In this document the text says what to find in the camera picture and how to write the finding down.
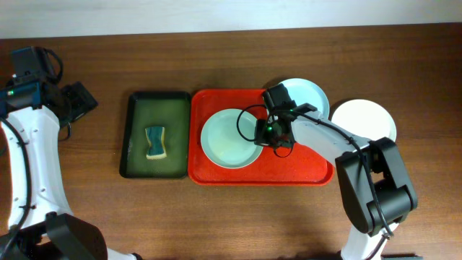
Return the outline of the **pale green plate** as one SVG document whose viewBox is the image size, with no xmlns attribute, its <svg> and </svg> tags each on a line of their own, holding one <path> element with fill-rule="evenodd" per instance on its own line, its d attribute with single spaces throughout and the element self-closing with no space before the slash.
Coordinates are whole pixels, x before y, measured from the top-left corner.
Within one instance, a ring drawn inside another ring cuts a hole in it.
<svg viewBox="0 0 462 260">
<path fill-rule="evenodd" d="M 230 108 L 212 115 L 201 130 L 201 148 L 215 165 L 239 169 L 254 163 L 263 151 L 253 143 L 257 118 Z"/>
</svg>

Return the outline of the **light blue plate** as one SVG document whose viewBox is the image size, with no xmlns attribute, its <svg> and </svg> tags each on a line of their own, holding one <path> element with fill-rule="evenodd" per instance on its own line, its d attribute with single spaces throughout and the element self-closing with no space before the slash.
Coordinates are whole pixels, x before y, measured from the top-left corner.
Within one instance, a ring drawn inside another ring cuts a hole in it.
<svg viewBox="0 0 462 260">
<path fill-rule="evenodd" d="M 289 96 L 297 105 L 309 103 L 315 106 L 325 118 L 328 118 L 329 101 L 325 92 L 317 84 L 301 78 L 286 79 L 281 84 L 286 87 Z"/>
</svg>

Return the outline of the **green yellow sponge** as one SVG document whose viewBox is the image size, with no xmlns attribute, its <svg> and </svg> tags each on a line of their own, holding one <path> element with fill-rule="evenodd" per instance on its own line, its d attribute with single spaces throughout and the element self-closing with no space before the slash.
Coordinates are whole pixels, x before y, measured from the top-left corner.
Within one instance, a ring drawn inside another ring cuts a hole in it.
<svg viewBox="0 0 462 260">
<path fill-rule="evenodd" d="M 165 127 L 150 126 L 145 128 L 146 138 L 149 144 L 147 150 L 148 160 L 161 160 L 167 157 L 165 148 Z"/>
</svg>

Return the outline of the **white plate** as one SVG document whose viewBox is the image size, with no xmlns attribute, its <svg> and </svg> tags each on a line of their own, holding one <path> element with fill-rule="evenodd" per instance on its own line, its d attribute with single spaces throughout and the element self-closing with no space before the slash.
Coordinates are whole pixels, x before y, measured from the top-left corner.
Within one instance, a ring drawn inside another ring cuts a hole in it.
<svg viewBox="0 0 462 260">
<path fill-rule="evenodd" d="M 391 114 L 381 105 L 364 99 L 348 100 L 331 114 L 331 121 L 360 137 L 396 141 L 397 128 Z"/>
</svg>

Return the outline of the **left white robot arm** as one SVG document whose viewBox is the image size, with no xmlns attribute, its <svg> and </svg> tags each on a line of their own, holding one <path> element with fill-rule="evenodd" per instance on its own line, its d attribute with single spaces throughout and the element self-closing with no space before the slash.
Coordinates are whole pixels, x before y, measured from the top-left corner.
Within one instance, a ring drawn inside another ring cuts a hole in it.
<svg viewBox="0 0 462 260">
<path fill-rule="evenodd" d="M 2 259 L 139 259 L 107 247 L 100 230 L 73 215 L 58 155 L 59 132 L 95 109 L 81 82 L 59 88 L 61 59 L 50 49 L 12 51 L 14 74 L 1 89 L 1 129 L 12 180 Z"/>
</svg>

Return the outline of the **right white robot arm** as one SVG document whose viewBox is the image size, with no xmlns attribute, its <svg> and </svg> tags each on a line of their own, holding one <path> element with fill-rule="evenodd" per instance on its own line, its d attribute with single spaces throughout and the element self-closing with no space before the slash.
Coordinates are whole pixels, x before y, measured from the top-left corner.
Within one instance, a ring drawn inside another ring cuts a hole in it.
<svg viewBox="0 0 462 260">
<path fill-rule="evenodd" d="M 337 172 L 341 199 L 352 228 L 336 259 L 382 259 L 393 231 L 418 198 L 396 143 L 357 136 L 330 122 L 313 105 L 296 104 L 283 84 L 262 94 L 265 119 L 253 142 L 277 150 L 295 144 L 316 152 Z"/>
</svg>

